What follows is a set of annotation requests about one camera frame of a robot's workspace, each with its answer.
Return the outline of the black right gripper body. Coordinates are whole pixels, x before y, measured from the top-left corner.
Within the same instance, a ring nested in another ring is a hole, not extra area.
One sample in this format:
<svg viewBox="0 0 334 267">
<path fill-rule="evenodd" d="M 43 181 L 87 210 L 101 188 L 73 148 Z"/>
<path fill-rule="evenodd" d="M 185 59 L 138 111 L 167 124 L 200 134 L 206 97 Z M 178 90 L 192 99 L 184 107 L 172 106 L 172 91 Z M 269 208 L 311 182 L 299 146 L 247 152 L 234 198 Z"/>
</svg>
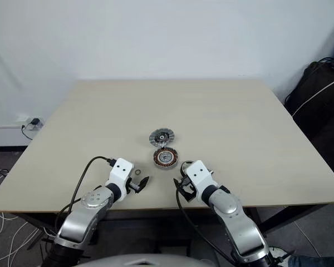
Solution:
<svg viewBox="0 0 334 267">
<path fill-rule="evenodd" d="M 191 183 L 190 178 L 182 178 L 180 182 L 180 192 L 183 196 L 196 196 L 197 191 Z"/>
</svg>

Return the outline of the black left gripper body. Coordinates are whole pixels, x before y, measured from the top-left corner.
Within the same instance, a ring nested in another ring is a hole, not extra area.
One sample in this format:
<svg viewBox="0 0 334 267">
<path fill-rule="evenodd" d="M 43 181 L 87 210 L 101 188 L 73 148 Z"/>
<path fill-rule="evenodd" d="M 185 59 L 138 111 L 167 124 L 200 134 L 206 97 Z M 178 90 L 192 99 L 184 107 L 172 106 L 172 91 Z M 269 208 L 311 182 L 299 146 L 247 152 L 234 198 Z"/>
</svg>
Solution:
<svg viewBox="0 0 334 267">
<path fill-rule="evenodd" d="M 137 194 L 138 185 L 132 182 L 132 178 L 128 178 L 126 182 L 126 193 L 129 194 L 133 190 Z"/>
</svg>

